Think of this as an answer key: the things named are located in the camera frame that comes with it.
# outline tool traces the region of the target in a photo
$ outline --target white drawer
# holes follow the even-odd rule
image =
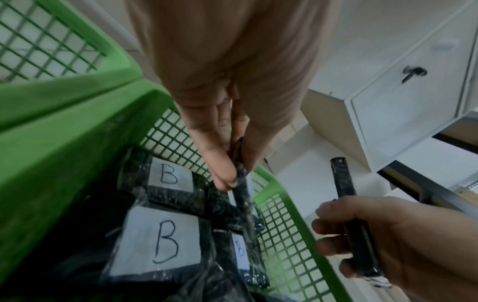
[[[477,16],[475,3],[351,100],[373,165],[387,162],[457,115]],[[422,67],[428,75],[402,84],[407,66]]]

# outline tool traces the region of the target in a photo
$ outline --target white furniture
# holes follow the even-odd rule
[[[478,106],[467,99],[477,30],[476,0],[346,0],[302,112],[376,172]],[[405,70],[421,74],[404,81]]]

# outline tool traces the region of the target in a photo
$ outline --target white cabinet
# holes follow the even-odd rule
[[[384,12],[388,17],[398,18],[400,16],[396,15],[403,11],[409,11],[411,18],[420,15],[419,22],[414,19],[409,22],[421,31],[421,38],[410,24],[402,24],[402,21],[392,18],[389,26],[383,23],[382,29],[375,28],[369,33],[377,35],[376,39],[384,37],[389,43],[382,45],[385,50],[370,48],[370,53],[363,55],[369,58],[370,66],[357,59],[349,61],[347,67],[341,63],[343,69],[335,69],[331,73],[330,63],[337,62],[336,56],[340,58],[342,54],[352,53],[350,46],[357,46],[358,43],[356,38],[348,43],[336,41],[334,48],[340,43],[342,48],[338,47],[337,54],[319,70],[302,106],[304,115],[319,135],[373,172],[466,113],[465,99],[475,66],[471,62],[474,63],[476,54],[478,29],[477,1],[384,0],[381,3],[388,5],[389,11]],[[357,9],[362,4],[356,3],[353,11],[360,15],[361,11]],[[405,4],[409,9],[422,11],[406,10]],[[363,27],[370,28],[366,20],[362,22],[366,24]],[[339,25],[339,37],[336,39],[340,39],[344,31],[343,25]],[[372,40],[369,34],[361,33],[360,39]],[[374,47],[382,42],[376,41]],[[409,44],[409,49],[397,54],[396,48]],[[379,60],[377,64],[373,64],[374,53]],[[420,69],[415,70],[422,72],[422,76],[415,75],[403,83],[408,76],[404,71],[418,67]],[[324,86],[320,79],[325,78],[327,73],[331,75],[327,81],[335,82]],[[328,92],[326,88],[333,88],[334,91]]]

